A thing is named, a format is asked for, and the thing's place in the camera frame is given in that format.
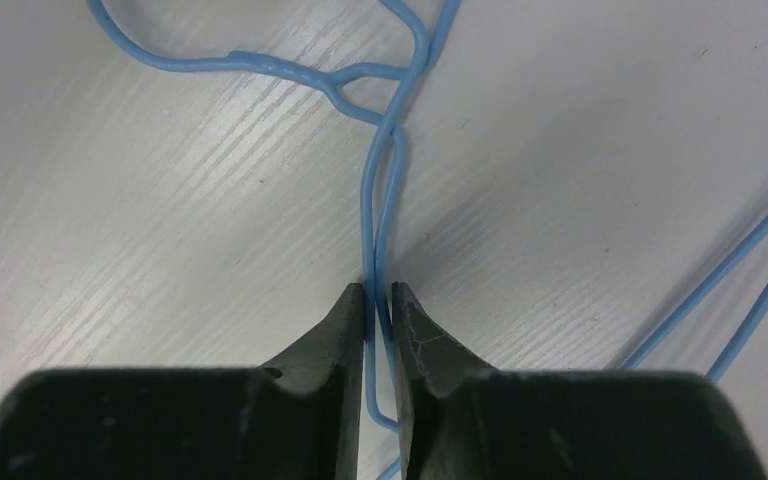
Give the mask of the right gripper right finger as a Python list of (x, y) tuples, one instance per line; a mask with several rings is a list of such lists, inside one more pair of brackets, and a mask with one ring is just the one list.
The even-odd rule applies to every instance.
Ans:
[(731, 403), (679, 371), (498, 369), (392, 286), (405, 479), (763, 479)]

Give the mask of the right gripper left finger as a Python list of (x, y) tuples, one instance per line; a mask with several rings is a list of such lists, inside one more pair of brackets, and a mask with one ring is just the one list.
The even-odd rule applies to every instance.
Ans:
[(0, 479), (353, 479), (364, 290), (258, 367), (52, 369), (0, 404)]

